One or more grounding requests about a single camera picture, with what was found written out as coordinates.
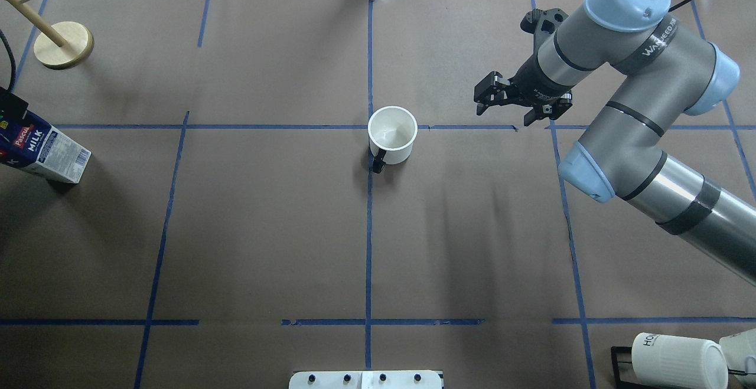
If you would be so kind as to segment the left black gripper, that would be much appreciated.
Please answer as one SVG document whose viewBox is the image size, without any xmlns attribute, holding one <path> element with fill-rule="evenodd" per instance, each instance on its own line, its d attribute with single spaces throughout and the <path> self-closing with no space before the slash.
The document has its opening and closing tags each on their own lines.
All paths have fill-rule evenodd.
<svg viewBox="0 0 756 389">
<path fill-rule="evenodd" d="M 1 115 L 2 121 L 8 121 L 14 125 L 29 125 L 27 117 L 29 103 L 19 98 L 9 90 L 1 87 Z"/>
</svg>

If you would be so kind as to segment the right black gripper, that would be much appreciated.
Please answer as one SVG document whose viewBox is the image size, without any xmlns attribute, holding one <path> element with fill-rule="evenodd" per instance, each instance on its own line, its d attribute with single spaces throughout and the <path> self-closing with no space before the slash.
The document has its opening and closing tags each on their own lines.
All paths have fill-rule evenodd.
<svg viewBox="0 0 756 389">
<path fill-rule="evenodd" d="M 498 71 L 489 72 L 474 87 L 474 101 L 477 116 L 493 106 L 529 107 L 523 116 L 524 126 L 537 120 L 557 120 L 573 105 L 571 88 L 547 77 L 535 54 L 510 79 Z"/>
</svg>

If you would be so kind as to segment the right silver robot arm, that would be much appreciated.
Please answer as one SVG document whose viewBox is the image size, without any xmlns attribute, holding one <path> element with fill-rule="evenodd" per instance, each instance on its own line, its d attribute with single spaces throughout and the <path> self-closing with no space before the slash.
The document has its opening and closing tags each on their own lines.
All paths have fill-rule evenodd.
<svg viewBox="0 0 756 389">
<path fill-rule="evenodd" d="M 490 72 L 474 89 L 476 114 L 528 107 L 523 123 L 556 120 L 572 89 L 603 64 L 625 80 L 558 166 L 595 201 L 619 197 L 665 232 L 754 283 L 754 208 L 659 147 L 684 114 L 711 111 L 740 69 L 670 12 L 672 0 L 584 0 L 572 14 L 533 9 L 521 21 L 532 55 L 511 78 Z"/>
</svg>

